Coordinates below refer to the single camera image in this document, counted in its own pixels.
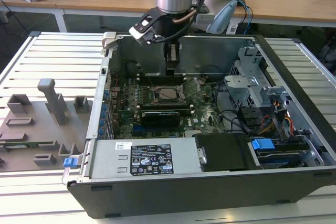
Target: power supply label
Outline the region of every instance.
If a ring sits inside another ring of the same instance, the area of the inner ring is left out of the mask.
[[[131,147],[131,174],[172,174],[173,157],[170,144],[140,145]]]

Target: metal bracket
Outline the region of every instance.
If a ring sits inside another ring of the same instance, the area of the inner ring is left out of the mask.
[[[263,87],[260,91],[260,96],[262,98],[262,104],[269,104],[270,95],[282,95],[287,94],[284,87]]]
[[[259,64],[261,59],[263,58],[256,47],[242,47],[238,51],[238,56],[242,64]]]
[[[103,39],[101,41],[103,49],[114,49],[118,46],[117,33],[115,31],[108,31],[103,34]]]
[[[225,81],[230,88],[248,88],[258,85],[256,78],[252,76],[226,76]]]

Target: aluminum profile table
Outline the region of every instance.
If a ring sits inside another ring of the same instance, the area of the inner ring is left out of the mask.
[[[0,75],[0,120],[8,112],[6,103],[13,93],[27,93],[32,101],[45,100],[36,88],[40,78],[56,79],[56,91],[66,100],[78,94],[93,99],[103,57],[101,38],[102,34],[60,33],[29,37]],[[302,43],[290,39],[267,41],[336,127],[334,77]],[[277,83],[273,70],[268,72]],[[62,170],[0,173],[0,223],[336,223],[333,185],[295,204],[95,220],[87,216],[61,179]]]

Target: black wire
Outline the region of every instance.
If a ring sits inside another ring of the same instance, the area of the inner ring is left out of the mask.
[[[201,73],[203,73],[204,72],[204,68],[206,68],[206,67],[213,67],[213,68],[216,68],[219,72],[221,72],[222,74],[225,74],[224,73],[224,71],[222,71],[218,66],[216,66],[216,65],[205,65],[205,66],[203,66],[203,71],[201,71]]]
[[[238,118],[233,118],[232,121],[231,121],[231,131],[233,131],[233,121],[236,120]]]
[[[254,17],[254,13],[253,13],[253,10],[251,7],[249,7],[248,5],[246,5],[247,8],[249,8],[251,10],[251,21],[250,21],[250,26],[252,24],[252,21],[253,21],[253,17]]]
[[[220,87],[221,87],[220,84],[221,84],[222,82],[223,82],[223,81],[219,81],[219,82],[217,82],[217,90],[216,90],[215,101],[214,101],[215,108],[216,108],[217,112],[218,112],[219,114],[221,114],[221,116],[222,116],[226,121],[228,121],[228,122],[230,122],[230,123],[232,123],[232,124],[235,124],[235,125],[238,126],[240,129],[243,129],[242,126],[241,126],[239,123],[236,123],[236,122],[234,122],[233,120],[231,120],[230,118],[228,118],[228,117],[226,117],[225,115],[223,115],[223,112],[226,112],[226,111],[232,111],[232,110],[223,110],[223,111],[220,111],[219,108],[218,108],[218,106],[217,106],[217,98],[218,98],[219,90],[220,90]]]
[[[239,28],[239,27],[244,23],[244,21],[246,20],[246,17],[247,17],[247,11],[246,11],[246,8],[245,8],[245,7],[243,7],[243,8],[244,8],[244,11],[245,11],[245,16],[244,16],[243,20],[240,22],[240,24],[238,25],[237,28]]]
[[[204,4],[204,1],[205,0],[200,0],[199,2],[199,5],[198,5],[198,8],[196,9],[197,12],[199,11],[199,9],[201,9],[201,7],[203,6]],[[162,43],[162,42],[165,42],[167,40],[171,40],[171,39],[174,39],[176,37],[178,37],[180,34],[182,34],[183,32],[185,32],[191,25],[192,23],[196,20],[196,17],[197,17],[197,13],[193,16],[193,18],[189,21],[188,24],[185,25],[185,27],[183,27],[181,30],[179,30],[178,32],[176,32],[175,34],[169,36],[169,37],[166,37],[166,38],[163,38],[163,39],[160,39],[160,40],[154,40],[152,41],[153,43]]]
[[[22,28],[24,29],[24,31],[26,31],[26,33],[29,34],[28,30],[26,29],[26,27],[21,23],[21,21],[16,17],[15,13],[12,12],[11,9],[9,9],[9,7],[6,5],[6,3],[3,0],[0,0],[3,5],[9,10],[9,12],[14,16],[14,18],[19,22],[19,24],[22,26]]]
[[[16,34],[10,34],[10,33],[8,32],[8,30],[7,30],[6,26],[5,26],[5,24],[3,24],[3,27],[4,27],[4,29],[5,29],[5,33],[6,33],[7,35],[15,36],[15,37],[18,37],[19,39],[23,39],[23,38],[20,37],[19,35],[16,35]]]

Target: blue tab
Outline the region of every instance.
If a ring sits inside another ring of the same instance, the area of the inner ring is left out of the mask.
[[[98,129],[98,135],[102,135],[104,134],[104,130],[103,129]]]
[[[270,138],[257,138],[251,142],[255,150],[273,150],[275,146]]]
[[[64,160],[63,166],[64,168],[77,168],[77,162],[78,158],[77,157],[67,157]]]

